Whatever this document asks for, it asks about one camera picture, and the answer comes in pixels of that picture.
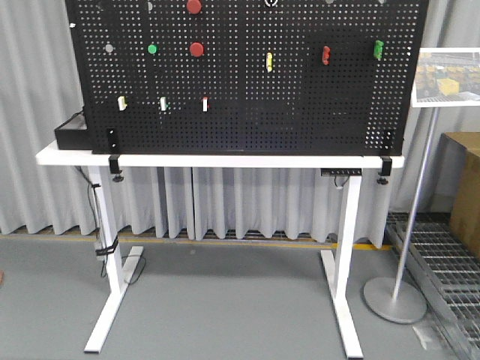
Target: black clamp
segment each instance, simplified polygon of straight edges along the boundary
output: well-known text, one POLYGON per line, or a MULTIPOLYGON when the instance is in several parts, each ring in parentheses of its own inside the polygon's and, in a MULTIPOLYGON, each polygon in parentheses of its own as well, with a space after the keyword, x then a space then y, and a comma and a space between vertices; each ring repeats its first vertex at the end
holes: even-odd
POLYGON ((110 169, 110 174, 115 175, 113 178, 114 182, 123 182, 124 177, 120 174, 123 170, 120 170, 119 166, 119 154, 110 155, 108 158, 108 167, 110 169))
POLYGON ((98 257, 103 257, 106 255, 113 254, 118 244, 119 244, 119 236, 117 235, 115 237, 115 240, 113 240, 113 243, 110 246, 104 247, 103 249, 97 249, 95 250, 95 253, 97 254, 98 257))
POLYGON ((380 158, 382 159, 382 169, 378 173, 380 177, 376 180, 376 182, 380 185, 387 185, 389 181, 385 177, 392 174, 393 160, 389 156, 382 156, 380 158))

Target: round stand base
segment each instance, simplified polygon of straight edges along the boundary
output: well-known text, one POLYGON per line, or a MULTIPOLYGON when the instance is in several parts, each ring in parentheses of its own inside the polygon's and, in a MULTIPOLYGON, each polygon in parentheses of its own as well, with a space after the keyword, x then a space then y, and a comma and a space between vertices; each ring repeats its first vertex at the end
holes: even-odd
POLYGON ((412 285, 402 281, 396 300, 392 299, 395 279, 377 277, 369 280, 363 295, 368 307, 382 318, 398 324, 413 324, 427 312, 427 302, 412 285))

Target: red button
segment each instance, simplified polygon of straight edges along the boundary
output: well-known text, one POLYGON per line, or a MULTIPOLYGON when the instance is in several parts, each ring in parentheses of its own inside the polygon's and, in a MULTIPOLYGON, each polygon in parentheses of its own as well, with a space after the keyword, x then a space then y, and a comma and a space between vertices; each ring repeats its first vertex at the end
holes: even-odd
POLYGON ((188 0, 187 10, 190 14, 197 15, 202 10, 202 3, 200 0, 188 0))
POLYGON ((203 45, 201 43, 192 43, 190 45, 190 53, 195 56, 196 58, 199 58, 204 54, 204 49, 203 45))

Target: desk leg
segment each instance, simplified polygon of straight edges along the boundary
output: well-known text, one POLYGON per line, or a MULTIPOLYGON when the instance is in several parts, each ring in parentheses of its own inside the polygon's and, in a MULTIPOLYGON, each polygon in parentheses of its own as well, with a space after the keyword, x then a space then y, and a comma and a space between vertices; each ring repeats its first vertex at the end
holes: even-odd
POLYGON ((345 296, 347 279, 350 273, 350 260, 354 241, 355 223, 359 207, 361 176, 350 176, 343 188, 343 199, 340 216, 340 230, 335 257, 331 250, 321 250, 323 267, 330 288, 338 327, 348 359, 363 359, 362 348, 357 336, 352 314, 345 296))
MULTIPOLYGON (((113 211, 112 193, 110 191, 111 176, 106 166, 90 166, 88 168, 90 179, 97 187, 98 207, 100 209, 101 226, 105 235, 106 246, 112 245, 117 235, 115 214, 113 211)), ((118 246, 114 253, 108 255, 106 273, 110 285, 110 295, 97 320, 93 332, 85 345, 85 353, 99 353, 102 350, 113 320, 119 310, 122 299, 127 291, 128 284, 134 274, 142 246, 133 246, 127 261, 122 268, 122 254, 118 246)))

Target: black pegboard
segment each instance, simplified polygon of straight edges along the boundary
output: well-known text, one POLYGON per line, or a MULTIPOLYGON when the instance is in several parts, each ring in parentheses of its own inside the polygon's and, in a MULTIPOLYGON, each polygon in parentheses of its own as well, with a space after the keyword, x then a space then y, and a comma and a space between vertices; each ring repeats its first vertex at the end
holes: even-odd
POLYGON ((428 0, 186 3, 66 0, 94 152, 401 154, 428 0))

